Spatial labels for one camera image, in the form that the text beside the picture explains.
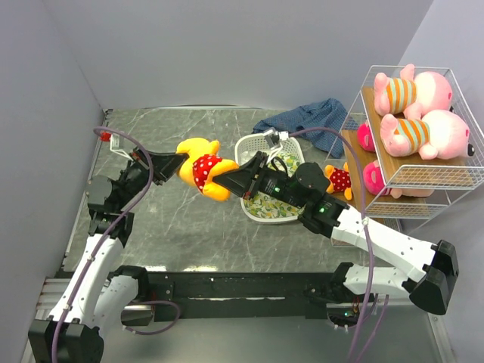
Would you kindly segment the yellow plush face-down red dress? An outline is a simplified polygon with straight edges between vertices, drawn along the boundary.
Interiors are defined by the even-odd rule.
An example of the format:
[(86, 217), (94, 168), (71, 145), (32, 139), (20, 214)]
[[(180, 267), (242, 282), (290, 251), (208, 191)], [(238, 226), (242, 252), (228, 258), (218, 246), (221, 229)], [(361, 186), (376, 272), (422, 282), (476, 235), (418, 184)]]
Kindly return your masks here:
[(219, 148), (218, 140), (209, 141), (205, 138), (189, 138), (179, 143), (176, 153), (187, 154), (188, 159), (179, 169), (178, 177), (196, 188), (203, 196), (224, 202), (229, 199), (231, 192), (216, 184), (213, 179), (225, 172), (236, 170), (238, 164), (220, 157)]

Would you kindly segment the yellow plush red dotted dress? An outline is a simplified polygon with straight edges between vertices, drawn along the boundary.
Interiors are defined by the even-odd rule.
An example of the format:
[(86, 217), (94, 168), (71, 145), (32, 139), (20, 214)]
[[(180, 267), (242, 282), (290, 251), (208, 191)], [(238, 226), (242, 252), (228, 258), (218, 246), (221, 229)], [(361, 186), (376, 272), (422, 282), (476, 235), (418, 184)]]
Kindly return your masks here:
[(329, 194), (343, 193), (346, 200), (352, 199), (352, 182), (349, 175), (348, 163), (339, 169), (333, 165), (326, 165), (323, 170), (324, 177), (329, 181), (326, 192)]

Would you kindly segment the black-haired doll pink striped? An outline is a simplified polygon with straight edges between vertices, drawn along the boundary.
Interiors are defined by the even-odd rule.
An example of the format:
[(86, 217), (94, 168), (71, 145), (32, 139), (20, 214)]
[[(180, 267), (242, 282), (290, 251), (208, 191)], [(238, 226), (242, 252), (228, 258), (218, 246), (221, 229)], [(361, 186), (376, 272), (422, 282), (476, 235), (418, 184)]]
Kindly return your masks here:
[(375, 152), (374, 139), (371, 134), (369, 122), (361, 124), (357, 130), (357, 138), (359, 145), (366, 151)]

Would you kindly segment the pink plush striped shirt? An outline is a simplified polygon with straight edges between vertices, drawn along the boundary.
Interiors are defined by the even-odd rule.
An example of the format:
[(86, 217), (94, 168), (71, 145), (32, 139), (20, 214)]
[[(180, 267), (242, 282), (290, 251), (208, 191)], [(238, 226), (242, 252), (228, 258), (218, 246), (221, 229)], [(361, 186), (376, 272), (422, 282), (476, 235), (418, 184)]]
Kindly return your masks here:
[(449, 110), (453, 89), (434, 71), (415, 74), (415, 65), (406, 65), (399, 77), (378, 73), (374, 78), (374, 109), (380, 116), (403, 113), (420, 119), (432, 110)]
[(419, 154), (423, 160), (450, 160), (475, 154), (469, 126), (448, 110), (432, 110), (420, 119), (387, 114), (380, 124), (380, 138), (393, 157)]

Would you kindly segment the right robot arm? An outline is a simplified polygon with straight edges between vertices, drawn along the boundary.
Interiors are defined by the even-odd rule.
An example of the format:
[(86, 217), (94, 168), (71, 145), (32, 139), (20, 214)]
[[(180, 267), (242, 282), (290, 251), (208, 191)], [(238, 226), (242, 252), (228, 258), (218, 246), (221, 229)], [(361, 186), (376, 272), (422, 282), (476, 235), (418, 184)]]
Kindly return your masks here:
[(365, 293), (406, 296), (426, 312), (447, 312), (459, 275), (453, 244), (419, 240), (362, 216), (354, 206), (326, 192), (329, 181), (317, 163), (302, 163), (288, 175), (268, 167), (267, 158), (258, 152), (213, 181), (246, 200), (260, 192), (300, 207), (298, 220), (312, 233), (341, 240), (389, 263), (387, 268), (346, 266), (346, 273), (331, 283), (336, 299), (345, 302)]

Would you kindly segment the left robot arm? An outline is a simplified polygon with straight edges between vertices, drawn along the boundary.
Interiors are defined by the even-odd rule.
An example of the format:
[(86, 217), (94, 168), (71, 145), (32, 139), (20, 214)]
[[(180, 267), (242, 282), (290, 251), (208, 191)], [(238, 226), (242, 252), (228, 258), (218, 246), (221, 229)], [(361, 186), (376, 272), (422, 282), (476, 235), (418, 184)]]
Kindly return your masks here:
[(188, 160), (186, 153), (144, 153), (135, 148), (118, 179), (88, 180), (90, 224), (84, 253), (48, 317), (35, 319), (28, 338), (36, 362), (99, 362), (109, 332), (123, 309), (150, 295), (145, 268), (112, 267), (132, 233), (131, 209), (150, 185), (167, 182)]

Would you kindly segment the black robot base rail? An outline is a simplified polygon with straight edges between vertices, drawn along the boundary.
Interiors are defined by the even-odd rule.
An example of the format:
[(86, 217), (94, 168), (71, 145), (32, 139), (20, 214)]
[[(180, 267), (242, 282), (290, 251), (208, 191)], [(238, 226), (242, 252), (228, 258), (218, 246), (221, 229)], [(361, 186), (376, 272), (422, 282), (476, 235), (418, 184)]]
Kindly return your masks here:
[(363, 294), (345, 287), (351, 262), (334, 272), (149, 271), (136, 304), (154, 301), (154, 320), (175, 317), (325, 319), (331, 304), (361, 304)]

